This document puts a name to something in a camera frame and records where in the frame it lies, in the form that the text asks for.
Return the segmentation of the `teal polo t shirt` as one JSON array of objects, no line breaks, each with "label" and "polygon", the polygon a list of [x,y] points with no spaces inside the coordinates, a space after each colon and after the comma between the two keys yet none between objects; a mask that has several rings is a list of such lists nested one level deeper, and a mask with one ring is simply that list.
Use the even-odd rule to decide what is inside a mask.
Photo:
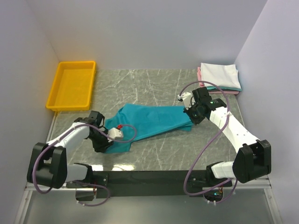
[{"label": "teal polo t shirt", "polygon": [[183,106],[146,106],[125,104],[113,117],[105,121],[111,129],[123,125],[123,141],[143,140],[173,130],[191,131],[193,123],[183,113]]}]

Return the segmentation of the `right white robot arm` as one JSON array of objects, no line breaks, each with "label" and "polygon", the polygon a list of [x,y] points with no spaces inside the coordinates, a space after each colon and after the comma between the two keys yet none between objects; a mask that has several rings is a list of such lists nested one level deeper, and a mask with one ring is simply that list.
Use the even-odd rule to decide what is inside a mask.
[{"label": "right white robot arm", "polygon": [[206,179],[236,178],[247,183],[271,173],[271,145],[251,134],[230,112],[220,98],[213,99],[208,90],[197,88],[178,95],[184,113],[195,125],[208,119],[215,124],[236,151],[234,161],[217,162],[206,168]]}]

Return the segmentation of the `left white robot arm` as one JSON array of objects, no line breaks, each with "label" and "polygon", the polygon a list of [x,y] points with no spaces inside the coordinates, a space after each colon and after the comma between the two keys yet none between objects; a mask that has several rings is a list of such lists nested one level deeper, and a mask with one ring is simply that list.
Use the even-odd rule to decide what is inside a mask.
[{"label": "left white robot arm", "polygon": [[27,181],[32,183],[41,194],[49,189],[61,188],[67,182],[79,181],[93,183],[93,170],[83,163],[67,164],[67,154],[77,148],[84,140],[92,141],[95,152],[104,153],[113,144],[113,140],[123,137],[116,128],[104,127],[105,117],[96,111],[91,111],[85,118],[77,118],[61,135],[46,143],[36,143],[30,158]]}]

